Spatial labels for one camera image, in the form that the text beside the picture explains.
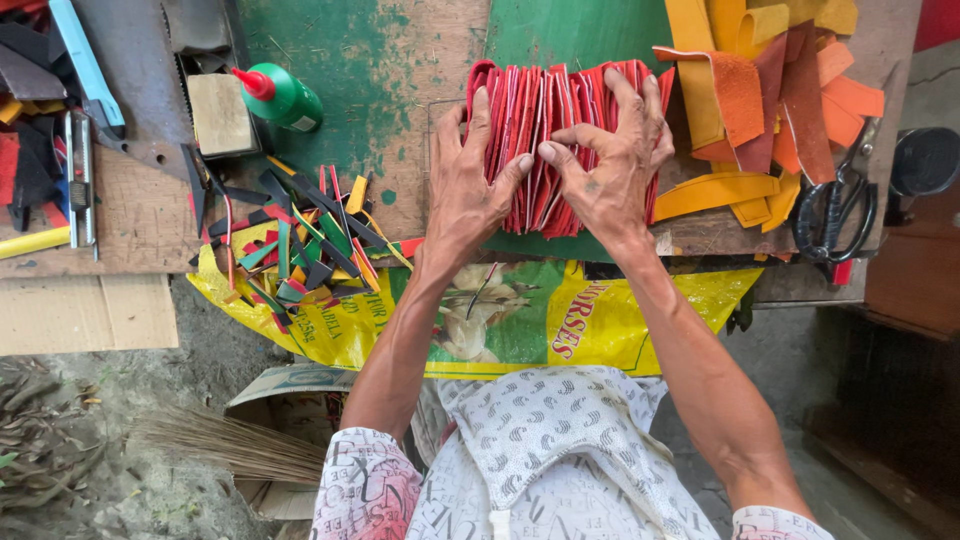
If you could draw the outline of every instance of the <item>red bottle cap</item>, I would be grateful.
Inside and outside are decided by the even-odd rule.
[[[250,97],[260,101],[270,101],[274,99],[276,86],[270,77],[267,77],[259,71],[241,71],[233,68],[233,75],[243,82],[243,88],[250,94]]]

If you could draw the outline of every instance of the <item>glue bottle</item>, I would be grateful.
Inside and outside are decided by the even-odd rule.
[[[248,71],[233,68],[243,82],[243,101],[253,114],[300,133],[312,132],[324,121],[320,98],[275,63],[259,63]]]

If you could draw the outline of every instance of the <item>broom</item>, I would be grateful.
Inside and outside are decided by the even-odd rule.
[[[169,406],[133,419],[131,439],[177,457],[230,469],[235,479],[316,486],[326,449],[279,431],[209,412]]]

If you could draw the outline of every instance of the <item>yellow sack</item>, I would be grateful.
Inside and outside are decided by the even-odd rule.
[[[441,379],[495,379],[536,365],[610,365],[632,377],[660,373],[643,316],[626,280],[589,282],[576,261],[499,264],[473,308],[470,299],[490,272],[464,268],[444,294],[434,324],[425,375]],[[719,331],[762,269],[675,276],[714,332]],[[216,285],[189,274],[204,296],[234,319],[281,347],[320,363],[360,369],[396,308],[410,271],[381,271],[378,293],[345,299],[330,309],[305,306],[289,334],[263,304],[213,300]],[[268,280],[276,277],[267,275]],[[251,289],[238,281],[248,300]]]

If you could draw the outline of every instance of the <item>scissors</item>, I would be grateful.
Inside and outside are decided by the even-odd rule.
[[[890,71],[884,83],[885,94],[889,95],[889,85],[897,66]],[[860,130],[856,142],[847,151],[843,161],[836,167],[836,181],[809,187],[801,195],[797,217],[793,222],[793,240],[797,250],[808,260],[818,263],[825,271],[828,281],[834,282],[833,269],[856,255],[870,236],[876,221],[879,188],[867,177],[867,163],[876,145],[882,118],[870,116]],[[849,194],[844,198],[844,191]],[[824,217],[821,222],[816,206],[822,196]],[[853,233],[853,239],[845,249],[837,249],[840,232],[850,218],[853,208],[862,201],[860,221]],[[820,226],[819,243],[814,230]]]

